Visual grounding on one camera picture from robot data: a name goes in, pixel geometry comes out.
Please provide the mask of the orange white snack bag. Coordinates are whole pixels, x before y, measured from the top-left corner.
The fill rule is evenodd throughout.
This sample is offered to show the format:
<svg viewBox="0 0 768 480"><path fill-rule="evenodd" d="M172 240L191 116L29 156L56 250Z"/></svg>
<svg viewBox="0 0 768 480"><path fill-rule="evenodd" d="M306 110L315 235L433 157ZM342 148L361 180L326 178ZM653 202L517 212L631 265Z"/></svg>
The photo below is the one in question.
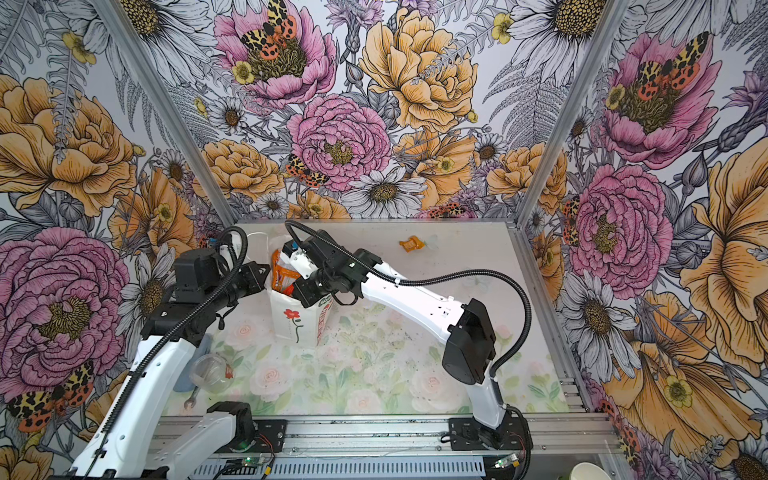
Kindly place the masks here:
<svg viewBox="0 0 768 480"><path fill-rule="evenodd" d="M271 254L271 289L286 296L291 296L294 290L294 283L301 275L293 270L289 264L281 259L282 251L276 249Z"/></svg>

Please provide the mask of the white paper gift bag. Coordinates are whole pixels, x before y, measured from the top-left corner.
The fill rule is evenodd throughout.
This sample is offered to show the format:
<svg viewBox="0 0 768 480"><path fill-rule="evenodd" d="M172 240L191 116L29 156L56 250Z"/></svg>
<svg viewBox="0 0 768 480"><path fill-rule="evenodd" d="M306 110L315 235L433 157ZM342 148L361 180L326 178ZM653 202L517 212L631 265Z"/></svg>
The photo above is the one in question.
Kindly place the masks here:
<svg viewBox="0 0 768 480"><path fill-rule="evenodd" d="M271 289L271 254L276 249L282 251L284 244L289 240L289 236L269 237L264 232L249 233L247 258L261 261L268 257L270 274L265 286L276 337L298 347L314 348L320 343L333 307L333 299L326 297L315 306L303 308L301 303L291 296Z"/></svg>

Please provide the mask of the small orange snack packet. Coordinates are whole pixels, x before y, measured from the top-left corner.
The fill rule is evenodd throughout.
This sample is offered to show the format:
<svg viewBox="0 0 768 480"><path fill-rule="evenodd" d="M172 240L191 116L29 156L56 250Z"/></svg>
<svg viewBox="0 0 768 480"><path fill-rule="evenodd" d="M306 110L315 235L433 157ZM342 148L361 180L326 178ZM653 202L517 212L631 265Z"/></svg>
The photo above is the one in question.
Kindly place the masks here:
<svg viewBox="0 0 768 480"><path fill-rule="evenodd" d="M426 244L415 235L411 235L406 240L399 241L399 245L408 253L421 250L426 246Z"/></svg>

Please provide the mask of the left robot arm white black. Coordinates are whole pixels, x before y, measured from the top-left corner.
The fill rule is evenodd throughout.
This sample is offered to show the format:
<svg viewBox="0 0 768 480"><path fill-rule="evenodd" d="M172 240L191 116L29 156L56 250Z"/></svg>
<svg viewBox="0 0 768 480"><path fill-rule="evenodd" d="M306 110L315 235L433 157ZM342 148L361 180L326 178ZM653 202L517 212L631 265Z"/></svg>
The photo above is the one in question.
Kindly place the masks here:
<svg viewBox="0 0 768 480"><path fill-rule="evenodd" d="M160 452L150 444L165 404L222 309L263 291L270 267L236 259L226 273L212 249L192 250L175 262L175 299L155 309L137 356L112 406L66 479L187 479L222 448L249 448L256 439L250 407L214 404L203 418Z"/></svg>

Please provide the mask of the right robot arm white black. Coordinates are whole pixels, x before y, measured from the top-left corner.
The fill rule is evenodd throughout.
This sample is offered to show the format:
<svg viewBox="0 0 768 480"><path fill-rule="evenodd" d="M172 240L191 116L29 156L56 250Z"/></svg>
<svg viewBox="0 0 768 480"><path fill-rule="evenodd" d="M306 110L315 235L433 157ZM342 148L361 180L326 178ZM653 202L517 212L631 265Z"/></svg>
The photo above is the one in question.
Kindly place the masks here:
<svg viewBox="0 0 768 480"><path fill-rule="evenodd" d="M309 231L291 239L280 259L299 273L292 297L304 307L325 296L351 293L382 304L415 322L444 347L441 365L467 389L472 421L454 427L452 436L488 449L500 450L509 437L503 432L509 411L501 400L494 375L496 336L486 306L477 299L461 302L426 288L424 281L409 281L378 255L339 245L326 231Z"/></svg>

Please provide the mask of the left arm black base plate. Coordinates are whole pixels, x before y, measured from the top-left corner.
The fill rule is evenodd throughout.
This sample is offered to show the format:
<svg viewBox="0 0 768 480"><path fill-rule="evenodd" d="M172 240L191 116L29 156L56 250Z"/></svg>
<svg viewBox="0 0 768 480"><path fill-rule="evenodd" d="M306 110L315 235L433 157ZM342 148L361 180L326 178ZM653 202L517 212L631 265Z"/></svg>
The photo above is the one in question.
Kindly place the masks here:
<svg viewBox="0 0 768 480"><path fill-rule="evenodd" d="M280 453L286 436L286 420L252 420L247 426L235 421L235 436L215 451L216 454Z"/></svg>

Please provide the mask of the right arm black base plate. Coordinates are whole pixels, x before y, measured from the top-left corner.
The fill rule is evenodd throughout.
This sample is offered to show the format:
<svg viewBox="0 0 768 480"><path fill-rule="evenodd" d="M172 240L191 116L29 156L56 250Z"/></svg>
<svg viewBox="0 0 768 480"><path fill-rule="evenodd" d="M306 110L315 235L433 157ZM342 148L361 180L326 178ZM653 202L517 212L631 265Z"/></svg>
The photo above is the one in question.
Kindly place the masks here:
<svg viewBox="0 0 768 480"><path fill-rule="evenodd" d="M529 429L520 418L509 415L495 429L470 417L450 418L446 442L453 451L523 451L533 447Z"/></svg>

